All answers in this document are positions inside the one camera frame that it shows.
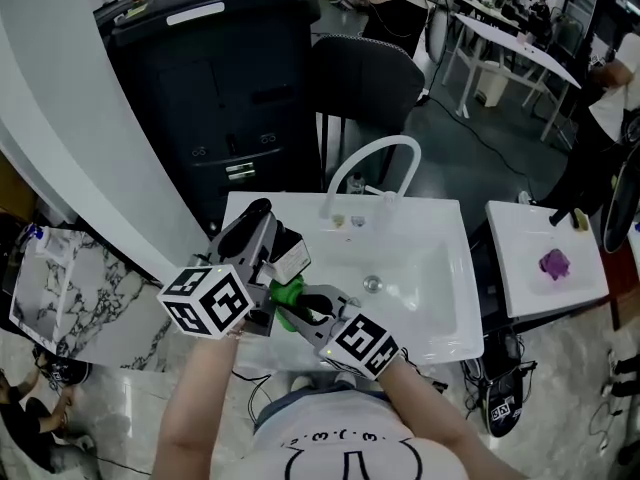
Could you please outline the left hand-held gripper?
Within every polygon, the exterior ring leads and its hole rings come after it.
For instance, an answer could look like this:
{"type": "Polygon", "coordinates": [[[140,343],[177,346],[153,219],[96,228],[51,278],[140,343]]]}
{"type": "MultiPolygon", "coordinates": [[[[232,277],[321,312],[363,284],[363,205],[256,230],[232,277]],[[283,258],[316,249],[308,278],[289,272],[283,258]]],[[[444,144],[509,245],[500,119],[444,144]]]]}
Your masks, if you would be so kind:
{"type": "Polygon", "coordinates": [[[275,306],[259,274],[276,230],[271,201],[252,201],[160,290],[157,299],[182,333],[219,340],[241,323],[250,334],[270,334],[275,306]]]}

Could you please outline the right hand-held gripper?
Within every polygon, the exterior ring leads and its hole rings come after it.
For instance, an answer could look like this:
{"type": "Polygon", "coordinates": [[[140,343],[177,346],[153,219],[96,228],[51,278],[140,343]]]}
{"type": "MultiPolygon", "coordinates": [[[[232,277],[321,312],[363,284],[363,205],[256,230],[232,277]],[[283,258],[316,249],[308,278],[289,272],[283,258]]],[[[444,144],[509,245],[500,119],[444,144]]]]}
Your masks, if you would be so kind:
{"type": "Polygon", "coordinates": [[[360,307],[333,285],[305,285],[298,295],[298,308],[278,307],[286,321],[319,356],[337,370],[375,381],[399,354],[392,335],[378,323],[358,313],[341,327],[340,317],[348,305],[360,307]]]}

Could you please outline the green cloth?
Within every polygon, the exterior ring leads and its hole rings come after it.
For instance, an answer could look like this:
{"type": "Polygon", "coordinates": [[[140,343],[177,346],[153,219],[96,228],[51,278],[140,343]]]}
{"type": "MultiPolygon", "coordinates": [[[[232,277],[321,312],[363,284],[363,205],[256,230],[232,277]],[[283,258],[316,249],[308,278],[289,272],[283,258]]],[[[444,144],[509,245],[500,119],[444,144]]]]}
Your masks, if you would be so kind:
{"type": "Polygon", "coordinates": [[[302,293],[305,286],[304,278],[301,274],[293,278],[287,285],[272,279],[269,285],[271,300],[276,304],[275,317],[281,326],[288,332],[295,333],[295,327],[282,314],[281,309],[286,306],[296,307],[297,298],[302,293]]]}

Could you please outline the person's right forearm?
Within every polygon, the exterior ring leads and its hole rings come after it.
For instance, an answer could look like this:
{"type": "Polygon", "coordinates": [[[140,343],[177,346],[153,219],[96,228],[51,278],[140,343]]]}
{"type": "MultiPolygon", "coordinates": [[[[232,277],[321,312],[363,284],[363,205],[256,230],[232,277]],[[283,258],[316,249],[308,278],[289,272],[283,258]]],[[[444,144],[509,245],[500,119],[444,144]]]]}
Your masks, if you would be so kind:
{"type": "Polygon", "coordinates": [[[469,480],[526,480],[494,455],[456,407],[402,357],[391,361],[378,382],[414,436],[452,452],[469,480]]]}

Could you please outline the purple cloth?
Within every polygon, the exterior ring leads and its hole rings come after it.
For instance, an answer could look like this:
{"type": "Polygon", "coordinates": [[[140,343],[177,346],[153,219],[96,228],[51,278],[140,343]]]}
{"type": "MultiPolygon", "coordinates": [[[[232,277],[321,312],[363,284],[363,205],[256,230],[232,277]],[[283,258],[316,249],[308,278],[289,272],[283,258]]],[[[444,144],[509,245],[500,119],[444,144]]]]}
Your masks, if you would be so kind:
{"type": "Polygon", "coordinates": [[[549,275],[553,281],[565,278],[570,273],[570,261],[558,248],[546,253],[538,262],[539,269],[549,275]]]}

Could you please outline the person's blue jeans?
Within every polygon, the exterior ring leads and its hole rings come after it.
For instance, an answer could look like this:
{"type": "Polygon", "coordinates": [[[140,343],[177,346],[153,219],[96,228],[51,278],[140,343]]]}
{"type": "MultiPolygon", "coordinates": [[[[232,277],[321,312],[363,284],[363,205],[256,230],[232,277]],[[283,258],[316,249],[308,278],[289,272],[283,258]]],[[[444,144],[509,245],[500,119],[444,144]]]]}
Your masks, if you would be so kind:
{"type": "Polygon", "coordinates": [[[303,387],[296,391],[291,391],[286,394],[282,398],[271,402],[268,404],[259,414],[254,424],[253,432],[256,433],[266,421],[272,418],[274,415],[284,410],[291,404],[297,402],[298,400],[307,397],[307,396],[315,396],[315,395],[324,395],[324,394],[333,394],[339,392],[349,392],[349,393],[360,393],[367,395],[369,397],[381,400],[383,402],[389,403],[389,397],[383,391],[372,391],[372,390],[362,390],[357,389],[356,387],[351,386],[346,381],[338,381],[329,387],[325,388],[315,388],[311,386],[303,387]]]}

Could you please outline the large white sink basin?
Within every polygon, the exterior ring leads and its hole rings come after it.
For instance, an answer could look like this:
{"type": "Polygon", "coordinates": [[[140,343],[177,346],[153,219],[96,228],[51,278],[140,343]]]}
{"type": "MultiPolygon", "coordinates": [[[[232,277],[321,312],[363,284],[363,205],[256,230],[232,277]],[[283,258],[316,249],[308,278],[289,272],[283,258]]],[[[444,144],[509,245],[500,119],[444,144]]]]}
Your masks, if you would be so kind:
{"type": "Polygon", "coordinates": [[[333,285],[357,298],[363,311],[385,326],[418,365],[459,362],[484,352],[481,312],[467,236],[455,200],[402,198],[391,224],[372,227],[378,196],[339,194],[333,213],[319,217],[325,195],[269,193],[275,217],[304,238],[310,285],[333,285]],[[352,216],[365,219],[362,227],[352,216]],[[381,292],[363,280],[378,276],[381,292]]]}

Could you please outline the person's white printed shirt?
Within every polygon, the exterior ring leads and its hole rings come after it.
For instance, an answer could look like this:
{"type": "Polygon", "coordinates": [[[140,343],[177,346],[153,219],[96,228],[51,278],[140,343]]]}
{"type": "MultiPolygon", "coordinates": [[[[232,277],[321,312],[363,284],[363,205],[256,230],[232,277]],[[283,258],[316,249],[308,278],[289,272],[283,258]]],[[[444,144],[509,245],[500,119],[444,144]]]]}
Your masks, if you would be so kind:
{"type": "Polygon", "coordinates": [[[270,416],[229,473],[238,480],[469,480],[457,456],[417,438],[356,391],[309,395],[270,416]]]}

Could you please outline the dark grey machine cabinet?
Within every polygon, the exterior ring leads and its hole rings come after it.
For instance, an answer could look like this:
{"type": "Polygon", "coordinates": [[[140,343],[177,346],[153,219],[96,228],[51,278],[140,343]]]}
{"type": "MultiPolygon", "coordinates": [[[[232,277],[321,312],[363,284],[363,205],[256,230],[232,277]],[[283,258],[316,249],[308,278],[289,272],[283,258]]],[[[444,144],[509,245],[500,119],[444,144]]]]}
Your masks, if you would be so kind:
{"type": "Polygon", "coordinates": [[[204,229],[232,191],[315,192],[315,0],[129,0],[96,19],[123,92],[204,229]]]}

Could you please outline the white curved faucet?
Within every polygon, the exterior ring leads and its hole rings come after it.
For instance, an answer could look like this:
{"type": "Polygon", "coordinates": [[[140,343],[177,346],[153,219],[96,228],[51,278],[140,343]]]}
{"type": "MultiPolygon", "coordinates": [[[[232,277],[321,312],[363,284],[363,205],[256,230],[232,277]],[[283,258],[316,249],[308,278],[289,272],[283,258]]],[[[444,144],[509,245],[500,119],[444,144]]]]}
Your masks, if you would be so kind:
{"type": "Polygon", "coordinates": [[[373,153],[386,148],[391,148],[392,146],[409,147],[412,151],[412,159],[397,192],[375,192],[379,198],[379,202],[375,207],[372,227],[379,232],[385,230],[391,224],[397,207],[408,190],[421,161],[422,152],[419,143],[415,139],[406,135],[393,135],[377,139],[361,147],[348,157],[337,169],[331,179],[329,188],[326,192],[326,197],[319,209],[319,217],[321,219],[328,220],[334,215],[333,205],[336,199],[337,190],[341,181],[353,167],[373,153]]]}

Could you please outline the dark grey chair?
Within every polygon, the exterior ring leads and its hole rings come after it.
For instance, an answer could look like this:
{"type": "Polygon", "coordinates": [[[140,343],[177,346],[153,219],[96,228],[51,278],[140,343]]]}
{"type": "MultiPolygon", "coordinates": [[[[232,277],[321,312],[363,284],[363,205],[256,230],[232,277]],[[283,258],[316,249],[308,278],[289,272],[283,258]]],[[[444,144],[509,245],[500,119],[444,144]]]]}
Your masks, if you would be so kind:
{"type": "Polygon", "coordinates": [[[373,39],[324,35],[311,47],[311,108],[320,154],[320,187],[326,187],[329,119],[354,121],[383,135],[405,128],[425,77],[402,48],[373,39]]]}

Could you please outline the small white sink basin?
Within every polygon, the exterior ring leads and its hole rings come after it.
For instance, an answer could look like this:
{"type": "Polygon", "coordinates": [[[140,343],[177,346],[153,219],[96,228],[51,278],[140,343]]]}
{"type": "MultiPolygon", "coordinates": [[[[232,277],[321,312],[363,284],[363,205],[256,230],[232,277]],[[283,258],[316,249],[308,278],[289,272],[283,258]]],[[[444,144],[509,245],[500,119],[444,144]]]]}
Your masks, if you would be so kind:
{"type": "Polygon", "coordinates": [[[609,294],[593,231],[575,229],[569,216],[552,225],[555,213],[511,202],[486,204],[506,310],[512,318],[575,309],[609,294]],[[554,277],[540,267],[554,251],[568,261],[565,275],[554,277]]]}

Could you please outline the black round device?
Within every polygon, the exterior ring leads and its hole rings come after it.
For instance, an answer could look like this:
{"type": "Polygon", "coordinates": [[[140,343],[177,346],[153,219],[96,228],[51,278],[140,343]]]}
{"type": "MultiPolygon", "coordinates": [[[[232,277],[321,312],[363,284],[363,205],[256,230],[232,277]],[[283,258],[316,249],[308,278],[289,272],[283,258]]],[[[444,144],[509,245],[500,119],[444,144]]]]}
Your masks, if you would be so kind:
{"type": "Polygon", "coordinates": [[[506,373],[480,389],[480,408],[490,436],[503,438],[518,423],[524,403],[523,373],[520,368],[506,373]]]}
{"type": "Polygon", "coordinates": [[[33,348],[32,355],[41,374],[54,387],[82,384],[93,369],[89,363],[58,357],[39,346],[33,348]]]}

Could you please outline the white waste bin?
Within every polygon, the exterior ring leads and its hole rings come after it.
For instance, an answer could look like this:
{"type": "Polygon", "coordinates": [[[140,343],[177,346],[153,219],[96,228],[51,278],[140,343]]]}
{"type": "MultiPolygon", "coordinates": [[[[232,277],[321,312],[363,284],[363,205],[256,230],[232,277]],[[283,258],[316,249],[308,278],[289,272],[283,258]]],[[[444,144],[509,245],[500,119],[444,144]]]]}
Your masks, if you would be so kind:
{"type": "Polygon", "coordinates": [[[508,85],[509,78],[490,70],[482,70],[474,97],[485,107],[496,107],[508,85]]]}

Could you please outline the white long table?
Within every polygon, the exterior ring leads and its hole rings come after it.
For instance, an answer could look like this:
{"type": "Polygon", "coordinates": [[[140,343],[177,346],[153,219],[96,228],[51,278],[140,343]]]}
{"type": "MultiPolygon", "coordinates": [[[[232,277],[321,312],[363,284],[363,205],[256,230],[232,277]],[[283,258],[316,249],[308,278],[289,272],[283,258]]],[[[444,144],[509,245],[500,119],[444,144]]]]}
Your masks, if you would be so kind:
{"type": "Polygon", "coordinates": [[[464,116],[464,110],[466,109],[467,99],[469,97],[472,84],[475,79],[476,72],[487,71],[513,80],[514,82],[528,87],[530,89],[529,95],[532,96],[535,92],[540,94],[547,94],[549,99],[554,104],[553,111],[550,117],[547,119],[545,127],[540,135],[539,140],[545,142],[553,128],[560,130],[556,125],[556,118],[558,117],[562,104],[566,98],[566,95],[570,87],[574,87],[578,90],[581,89],[581,85],[577,80],[553,57],[548,53],[534,47],[528,43],[521,43],[515,36],[487,25],[474,18],[462,15],[460,13],[455,14],[455,18],[469,31],[473,32],[478,37],[474,52],[472,55],[467,55],[462,50],[462,40],[464,34],[461,33],[456,42],[455,48],[452,53],[452,57],[447,65],[445,73],[442,78],[442,85],[445,86],[448,82],[452,68],[457,59],[460,59],[462,63],[468,68],[468,76],[464,85],[464,89],[461,93],[459,102],[456,108],[456,115],[458,117],[464,116]],[[483,61],[480,59],[482,52],[482,45],[484,43],[490,43],[499,47],[499,63],[494,66],[490,61],[483,61]],[[534,65],[542,69],[541,75],[537,80],[531,79],[533,70],[530,70],[526,76],[518,75],[506,68],[504,63],[504,54],[506,51],[520,55],[525,59],[531,61],[534,65]],[[553,74],[559,77],[564,85],[558,97],[552,95],[551,90],[546,85],[546,78],[553,74]]]}

